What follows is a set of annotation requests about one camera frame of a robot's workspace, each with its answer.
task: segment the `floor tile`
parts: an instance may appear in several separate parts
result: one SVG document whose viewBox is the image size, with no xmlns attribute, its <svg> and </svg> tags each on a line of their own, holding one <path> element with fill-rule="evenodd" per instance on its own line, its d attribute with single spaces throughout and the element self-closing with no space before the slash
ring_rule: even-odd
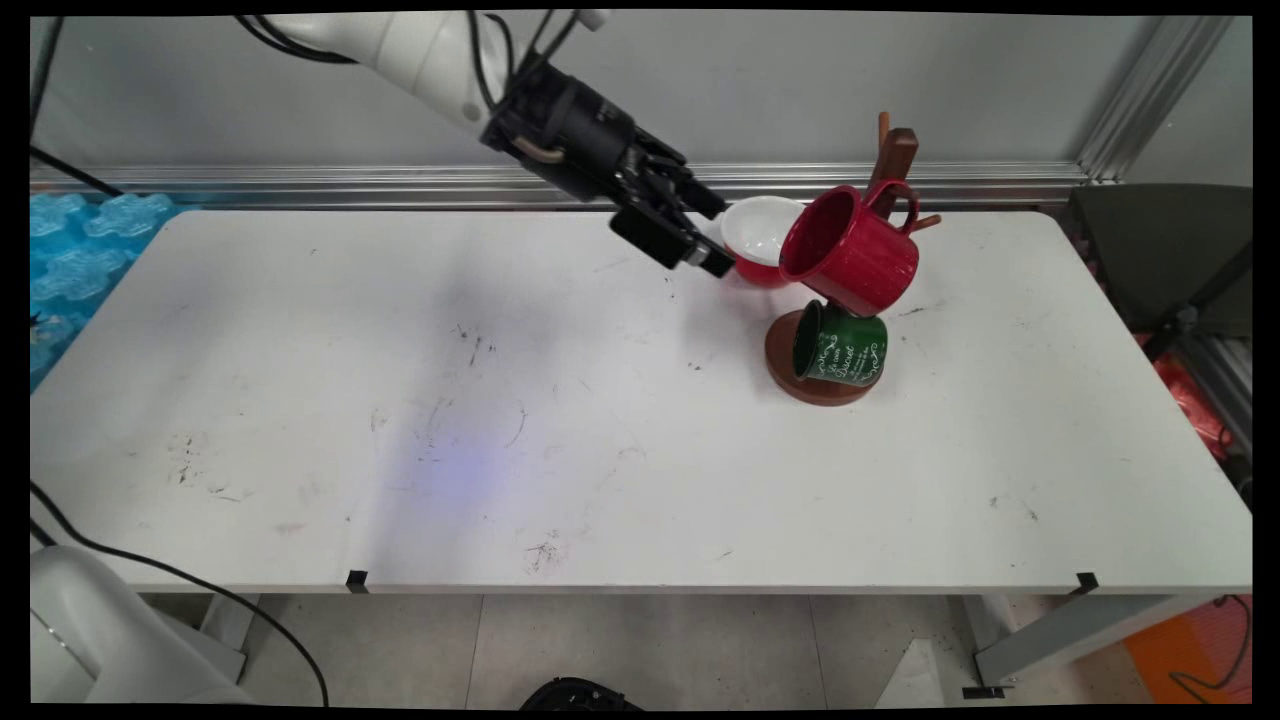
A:
<svg viewBox="0 0 1280 720">
<path fill-rule="evenodd" d="M 938 662 L 933 657 L 933 641 L 911 641 L 876 701 L 876 710 L 906 707 L 946 707 Z"/>
<path fill-rule="evenodd" d="M 1011 597 L 1019 626 L 1062 598 Z M 833 708 L 872 707 L 911 639 L 932 639 L 943 698 L 948 706 L 1147 703 L 1123 644 L 1024 680 L 1006 700 L 966 701 L 961 688 L 978 684 L 973 634 L 959 597 L 814 596 L 814 626 L 822 653 L 827 700 Z"/>
<path fill-rule="evenodd" d="M 261 607 L 307 647 L 330 703 L 461 708 L 475 651 L 480 596 L 264 596 Z M 317 705 L 297 650 L 260 619 L 246 639 L 241 687 L 269 705 Z"/>
<path fill-rule="evenodd" d="M 813 596 L 813 620 L 832 708 L 874 707 L 915 638 L 933 641 L 948 706 L 965 703 L 960 688 L 977 684 L 973 641 L 959 598 L 950 602 L 942 596 Z"/>
<path fill-rule="evenodd" d="M 468 708 L 581 676 L 645 710 L 824 707 L 803 596 L 486 596 Z"/>
</svg>

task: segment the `wooden base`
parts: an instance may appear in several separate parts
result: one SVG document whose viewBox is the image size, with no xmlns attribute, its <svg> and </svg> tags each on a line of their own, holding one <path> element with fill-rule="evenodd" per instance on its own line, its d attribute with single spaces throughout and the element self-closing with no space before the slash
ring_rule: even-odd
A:
<svg viewBox="0 0 1280 720">
<path fill-rule="evenodd" d="M 786 391 L 791 397 L 808 402 L 809 405 L 822 405 L 833 407 L 849 405 L 859 397 L 867 395 L 869 387 L 846 386 L 828 380 L 813 380 L 809 378 L 796 378 L 791 368 L 791 345 L 795 342 L 796 327 L 800 324 L 800 315 L 804 310 L 794 310 L 782 315 L 769 325 L 769 332 L 764 336 L 764 363 L 769 366 L 773 382 Z"/>
</svg>

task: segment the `gray wall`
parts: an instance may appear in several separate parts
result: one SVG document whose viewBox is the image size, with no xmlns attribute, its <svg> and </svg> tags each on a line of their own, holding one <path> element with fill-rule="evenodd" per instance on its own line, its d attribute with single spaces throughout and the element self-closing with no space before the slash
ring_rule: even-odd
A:
<svg viewBox="0 0 1280 720">
<path fill-rule="evenodd" d="M 539 13 L 506 15 L 527 37 Z M 882 109 L 918 161 L 1071 160 L 1151 20 L 620 10 L 556 63 L 695 161 L 872 160 Z M 69 18 L 36 142 L 99 167 L 502 161 L 371 72 L 229 17 Z"/>
<path fill-rule="evenodd" d="M 41 49 L 45 47 L 45 41 L 49 40 L 49 28 L 52 24 L 54 18 L 31 18 L 31 65 L 28 65 L 28 87 L 32 87 L 36 83 L 36 61 L 40 59 Z"/>
<path fill-rule="evenodd" d="M 1124 179 L 1253 187 L 1253 18 L 1231 20 Z"/>
</svg>

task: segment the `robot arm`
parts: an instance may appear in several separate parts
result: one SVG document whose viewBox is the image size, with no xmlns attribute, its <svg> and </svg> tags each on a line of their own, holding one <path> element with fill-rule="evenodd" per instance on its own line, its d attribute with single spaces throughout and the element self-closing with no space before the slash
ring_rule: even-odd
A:
<svg viewBox="0 0 1280 720">
<path fill-rule="evenodd" d="M 573 10 L 570 23 L 594 31 L 608 13 Z M 503 26 L 470 10 L 266 19 L 294 42 L 369 67 L 575 199 L 608 197 L 618 206 L 613 232 L 663 266 L 685 261 L 716 277 L 733 266 L 684 213 L 713 219 L 724 200 L 694 178 L 684 155 L 548 61 L 571 24 L 545 54 L 526 54 L 508 45 Z"/>
</svg>

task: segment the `red mug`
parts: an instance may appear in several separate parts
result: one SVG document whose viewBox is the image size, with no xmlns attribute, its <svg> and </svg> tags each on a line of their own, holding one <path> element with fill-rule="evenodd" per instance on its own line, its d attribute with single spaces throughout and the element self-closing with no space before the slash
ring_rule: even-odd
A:
<svg viewBox="0 0 1280 720">
<path fill-rule="evenodd" d="M 892 188 L 909 204 L 906 223 L 895 228 L 872 210 Z M 782 242 L 778 269 L 855 315 L 869 318 L 902 297 L 920 263 L 911 241 L 920 199 L 899 179 L 882 181 L 867 201 L 847 184 L 833 187 L 805 208 Z"/>
</svg>

